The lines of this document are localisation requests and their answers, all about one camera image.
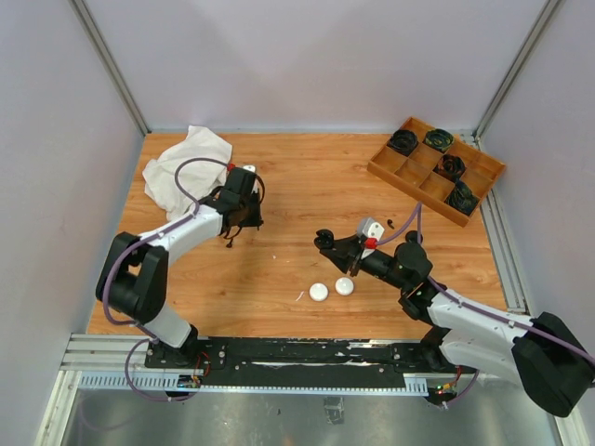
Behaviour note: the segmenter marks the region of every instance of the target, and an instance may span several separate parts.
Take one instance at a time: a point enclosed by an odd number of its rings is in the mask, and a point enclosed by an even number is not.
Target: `metal floor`
[[[466,383],[461,380],[461,389]],[[125,426],[105,432],[80,423]],[[440,411],[420,397],[348,396],[342,424],[330,424],[324,397],[199,394],[154,403],[130,391],[79,391],[64,446],[559,446],[553,419],[503,381],[478,382]]]

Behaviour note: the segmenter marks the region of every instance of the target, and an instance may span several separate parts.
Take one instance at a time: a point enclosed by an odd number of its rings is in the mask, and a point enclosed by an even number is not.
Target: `white wall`
[[[0,442],[33,443],[141,136],[67,1],[0,0]]]
[[[87,0],[152,129],[473,128],[545,0]]]
[[[595,354],[595,3],[572,0],[484,138],[509,164],[496,185],[536,313],[558,314]],[[595,442],[595,390],[581,401]]]

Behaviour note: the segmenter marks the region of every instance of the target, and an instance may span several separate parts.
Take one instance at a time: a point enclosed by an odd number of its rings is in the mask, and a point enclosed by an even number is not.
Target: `black object in tray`
[[[469,186],[460,180],[455,183],[455,188],[445,200],[446,204],[454,207],[466,216],[471,215],[471,212],[473,212],[479,201],[480,199],[473,195]]]
[[[403,156],[409,156],[417,147],[417,136],[411,130],[397,130],[390,137],[387,146]]]
[[[434,172],[449,181],[456,182],[465,173],[465,168],[465,163],[460,157],[444,155],[434,167]]]
[[[446,130],[441,128],[435,128],[426,133],[424,138],[424,144],[432,147],[433,149],[446,153],[446,151],[455,143],[455,137],[453,137]]]

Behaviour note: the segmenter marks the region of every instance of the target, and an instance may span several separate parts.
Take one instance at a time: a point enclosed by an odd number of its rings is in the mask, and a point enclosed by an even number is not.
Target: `small white cap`
[[[328,297],[328,288],[323,283],[315,283],[310,287],[310,297],[316,302],[322,302]]]
[[[340,295],[350,295],[353,293],[353,281],[349,277],[341,277],[335,283],[335,289]]]

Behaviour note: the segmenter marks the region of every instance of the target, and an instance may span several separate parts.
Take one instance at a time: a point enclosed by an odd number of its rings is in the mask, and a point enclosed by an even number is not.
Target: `red part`
[[[364,242],[364,246],[368,249],[376,249],[378,247],[378,239],[369,238]]]

